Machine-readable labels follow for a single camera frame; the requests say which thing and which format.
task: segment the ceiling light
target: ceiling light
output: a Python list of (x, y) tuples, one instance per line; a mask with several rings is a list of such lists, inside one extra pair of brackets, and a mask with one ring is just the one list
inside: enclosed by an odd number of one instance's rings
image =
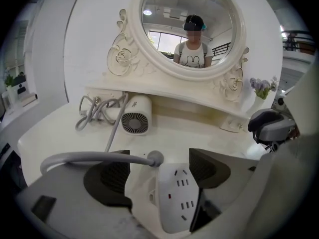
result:
[(144, 10), (143, 13), (147, 16), (150, 16), (152, 14), (150, 10)]

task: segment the power cord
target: power cord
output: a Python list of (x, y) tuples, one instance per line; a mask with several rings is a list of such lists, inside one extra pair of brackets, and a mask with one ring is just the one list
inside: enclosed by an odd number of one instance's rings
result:
[[(81, 107), (82, 107), (82, 103), (84, 101), (84, 99), (87, 99), (91, 102), (91, 107), (89, 109), (89, 111), (83, 111), (81, 110)], [(118, 107), (120, 107), (120, 101), (124, 99), (123, 101), (123, 105), (119, 111), (119, 114), (116, 118), (115, 121), (112, 121), (111, 119), (108, 118), (108, 116), (102, 111), (102, 108), (103, 107), (106, 107), (106, 108), (111, 108), (115, 105), (117, 105)], [(102, 101), (100, 104), (96, 104), (95, 101), (93, 101), (91, 98), (89, 98), (88, 96), (83, 96), (82, 99), (81, 99), (81, 102), (80, 102), (80, 106), (79, 106), (79, 113), (81, 116), (84, 116), (83, 118), (81, 118), (75, 125), (75, 129), (77, 131), (81, 131), (83, 128), (85, 128), (85, 126), (87, 125), (87, 123), (91, 122), (92, 120), (98, 120), (100, 118), (100, 115), (103, 116), (103, 118), (105, 119), (106, 122), (108, 122), (109, 124), (111, 125), (114, 125), (113, 126), (113, 129), (112, 129), (112, 132), (111, 132), (111, 135), (110, 135), (110, 138), (109, 138), (109, 141), (108, 141), (108, 144), (105, 148), (105, 152), (109, 152), (110, 150), (110, 147), (111, 147), (111, 144), (113, 142), (113, 139), (114, 139), (114, 136), (115, 136), (115, 133), (116, 133), (116, 130), (119, 126), (119, 123), (120, 123), (120, 119), (124, 113), (124, 110), (125, 110), (125, 106), (126, 104), (128, 103), (129, 101), (129, 94), (125, 93), (123, 94), (122, 96), (120, 96), (118, 99), (115, 99), (115, 98), (112, 98), (112, 99), (108, 99), (106, 101)]]

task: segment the railing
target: railing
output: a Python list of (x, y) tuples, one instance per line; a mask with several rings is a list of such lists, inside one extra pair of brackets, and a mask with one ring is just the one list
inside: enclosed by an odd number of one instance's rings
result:
[(216, 48), (213, 48), (212, 49), (213, 57), (227, 53), (229, 46), (230, 46), (230, 42), (223, 44), (223, 45), (220, 45)]
[(283, 36), (283, 50), (296, 51), (314, 55), (316, 51), (316, 44), (310, 32), (289, 30), (282, 31)]

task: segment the power strip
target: power strip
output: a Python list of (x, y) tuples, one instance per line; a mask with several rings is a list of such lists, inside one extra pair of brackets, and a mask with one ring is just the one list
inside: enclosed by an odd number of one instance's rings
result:
[(156, 192), (163, 230), (169, 234), (189, 231), (199, 194), (189, 164), (162, 164), (159, 167)]

